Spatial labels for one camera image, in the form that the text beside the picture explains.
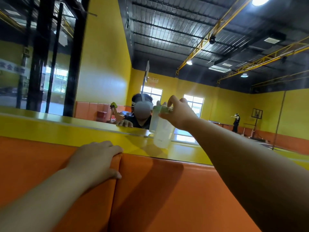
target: forearm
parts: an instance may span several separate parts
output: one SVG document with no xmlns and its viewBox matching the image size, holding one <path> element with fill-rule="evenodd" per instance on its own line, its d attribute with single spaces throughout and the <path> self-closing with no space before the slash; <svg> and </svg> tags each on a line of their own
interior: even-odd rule
<svg viewBox="0 0 309 232">
<path fill-rule="evenodd" d="M 87 183 L 62 169 L 0 211 L 0 232 L 51 231 Z"/>
<path fill-rule="evenodd" d="M 202 119 L 194 119 L 187 131 L 263 231 L 273 230 L 261 221 L 268 217 L 276 229 L 296 228 L 295 222 L 305 225 L 302 215 L 309 209 L 307 170 L 253 140 Z"/>
</svg>

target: water bottle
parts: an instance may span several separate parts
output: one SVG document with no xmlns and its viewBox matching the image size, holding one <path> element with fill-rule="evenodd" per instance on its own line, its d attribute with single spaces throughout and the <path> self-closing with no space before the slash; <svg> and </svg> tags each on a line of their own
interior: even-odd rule
<svg viewBox="0 0 309 232">
<path fill-rule="evenodd" d="M 168 113 L 170 108 L 162 105 L 160 113 Z M 167 120 L 159 117 L 158 125 L 154 133 L 154 144 L 159 148 L 168 148 L 170 144 L 175 127 Z"/>
<path fill-rule="evenodd" d="M 150 126 L 149 126 L 149 132 L 151 133 L 154 133 L 157 128 L 159 118 L 160 118 L 159 117 L 160 110 L 161 110 L 161 105 L 159 106 L 157 105 L 153 107 Z"/>
</svg>

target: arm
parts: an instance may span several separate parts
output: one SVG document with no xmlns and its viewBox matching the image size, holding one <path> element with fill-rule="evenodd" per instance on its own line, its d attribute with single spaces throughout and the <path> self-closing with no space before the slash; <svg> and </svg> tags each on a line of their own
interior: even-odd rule
<svg viewBox="0 0 309 232">
<path fill-rule="evenodd" d="M 0 211 L 0 232 L 51 231 L 64 214 L 90 187 L 110 178 L 121 178 L 110 169 L 112 157 L 122 152 L 111 142 L 80 147 L 68 166 Z"/>
<path fill-rule="evenodd" d="M 307 231 L 309 172 L 253 140 L 198 118 L 172 96 L 176 128 L 192 134 L 226 186 L 262 231 Z"/>
</svg>

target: person in black clothing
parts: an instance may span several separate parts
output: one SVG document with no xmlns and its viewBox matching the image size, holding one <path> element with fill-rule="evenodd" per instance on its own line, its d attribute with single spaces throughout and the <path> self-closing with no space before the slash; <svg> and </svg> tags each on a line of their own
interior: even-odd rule
<svg viewBox="0 0 309 232">
<path fill-rule="evenodd" d="M 141 129 L 149 129 L 150 121 L 151 121 L 151 110 L 152 110 L 152 97 L 148 94 L 135 94 L 132 97 L 132 113 L 133 116 L 125 117 L 122 121 L 118 122 L 116 125 L 131 127 L 131 128 L 141 128 Z M 144 109 L 142 112 L 134 113 L 134 105 L 138 102 L 147 102 L 150 109 Z"/>
<path fill-rule="evenodd" d="M 238 113 L 235 114 L 235 116 L 232 116 L 235 118 L 235 121 L 234 121 L 234 126 L 233 126 L 233 132 L 234 133 L 238 133 L 238 125 L 239 125 L 239 122 L 240 122 L 240 116 Z"/>
</svg>

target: outstretched arm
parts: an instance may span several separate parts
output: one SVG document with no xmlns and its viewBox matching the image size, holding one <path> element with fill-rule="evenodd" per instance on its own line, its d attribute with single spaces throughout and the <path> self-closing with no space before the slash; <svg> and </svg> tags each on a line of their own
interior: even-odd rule
<svg viewBox="0 0 309 232">
<path fill-rule="evenodd" d="M 0 232 L 51 231 L 84 191 L 121 178 L 109 168 L 112 157 L 121 152 L 110 141 L 80 147 L 66 168 L 0 211 Z"/>
<path fill-rule="evenodd" d="M 172 96 L 160 114 L 186 130 L 209 156 L 226 186 L 262 231 L 307 231 L 309 171 L 248 138 L 198 118 Z"/>
</svg>

